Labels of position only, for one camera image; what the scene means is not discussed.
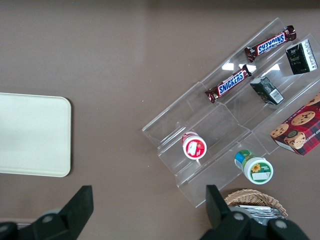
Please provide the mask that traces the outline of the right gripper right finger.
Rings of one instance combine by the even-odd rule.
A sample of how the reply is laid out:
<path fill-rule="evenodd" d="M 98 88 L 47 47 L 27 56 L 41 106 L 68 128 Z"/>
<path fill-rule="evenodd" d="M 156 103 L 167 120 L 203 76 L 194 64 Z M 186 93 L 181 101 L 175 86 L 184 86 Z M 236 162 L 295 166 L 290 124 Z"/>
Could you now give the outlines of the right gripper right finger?
<path fill-rule="evenodd" d="M 248 240 L 251 220 L 242 212 L 231 211 L 216 185 L 206 186 L 206 213 L 211 229 L 202 240 Z"/>

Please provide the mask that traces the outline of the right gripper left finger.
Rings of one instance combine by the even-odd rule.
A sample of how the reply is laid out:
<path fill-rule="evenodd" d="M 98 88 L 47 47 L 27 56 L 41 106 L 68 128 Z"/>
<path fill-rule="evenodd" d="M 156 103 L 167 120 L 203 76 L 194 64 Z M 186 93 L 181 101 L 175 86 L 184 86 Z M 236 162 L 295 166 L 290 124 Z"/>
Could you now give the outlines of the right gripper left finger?
<path fill-rule="evenodd" d="M 93 188 L 84 185 L 59 212 L 45 214 L 32 224 L 34 239 L 76 240 L 93 211 Z"/>

